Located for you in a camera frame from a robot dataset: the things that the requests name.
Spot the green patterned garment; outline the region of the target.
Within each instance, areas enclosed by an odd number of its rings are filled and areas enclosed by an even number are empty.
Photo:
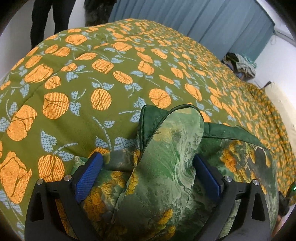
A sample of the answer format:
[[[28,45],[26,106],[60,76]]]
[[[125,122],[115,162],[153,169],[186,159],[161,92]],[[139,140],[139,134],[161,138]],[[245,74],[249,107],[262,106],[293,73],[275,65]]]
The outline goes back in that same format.
[[[270,232],[275,226],[279,199],[270,150],[239,126],[204,121],[192,105],[145,105],[138,124],[67,111],[57,136],[72,175],[94,152],[102,154],[101,171],[80,203],[98,240],[196,240],[216,203],[197,178],[195,155],[236,182],[258,180]],[[239,205],[236,200],[220,238],[230,232]]]

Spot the pile of clothes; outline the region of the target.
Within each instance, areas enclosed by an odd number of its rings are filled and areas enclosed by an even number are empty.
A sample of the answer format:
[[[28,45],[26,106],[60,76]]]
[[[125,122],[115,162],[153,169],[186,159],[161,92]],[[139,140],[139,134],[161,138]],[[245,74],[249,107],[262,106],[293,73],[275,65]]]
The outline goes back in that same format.
[[[243,81],[255,78],[257,64],[246,56],[228,52],[221,61]]]

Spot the cream white pillow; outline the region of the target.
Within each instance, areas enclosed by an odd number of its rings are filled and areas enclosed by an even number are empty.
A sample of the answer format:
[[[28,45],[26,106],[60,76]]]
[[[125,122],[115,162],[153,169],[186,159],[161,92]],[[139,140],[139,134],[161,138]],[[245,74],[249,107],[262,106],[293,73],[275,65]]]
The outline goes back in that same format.
[[[292,147],[295,147],[295,108],[275,82],[267,82],[264,90],[279,111],[282,121],[285,124],[290,144]]]

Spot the olive orange floral bedspread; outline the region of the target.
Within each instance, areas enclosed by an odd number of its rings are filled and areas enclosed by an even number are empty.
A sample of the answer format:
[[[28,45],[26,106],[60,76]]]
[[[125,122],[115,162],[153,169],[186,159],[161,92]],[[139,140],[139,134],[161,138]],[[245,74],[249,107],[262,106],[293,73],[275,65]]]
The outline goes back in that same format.
[[[71,175],[57,121],[67,111],[138,124],[143,106],[189,104],[208,123],[239,126],[270,150],[277,192],[295,181],[295,155],[265,91],[241,81],[203,45],[148,20],[62,31],[19,60],[1,85],[1,215],[25,238],[38,179]]]

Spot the blue pleated curtain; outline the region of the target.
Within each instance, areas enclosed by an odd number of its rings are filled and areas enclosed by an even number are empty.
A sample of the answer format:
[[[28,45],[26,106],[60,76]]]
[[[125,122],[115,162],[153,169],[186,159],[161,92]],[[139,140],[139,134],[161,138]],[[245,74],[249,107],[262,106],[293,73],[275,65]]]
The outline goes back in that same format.
[[[117,1],[109,22],[146,19],[177,30],[218,59],[235,53],[256,60],[274,32],[274,22],[257,1]]]

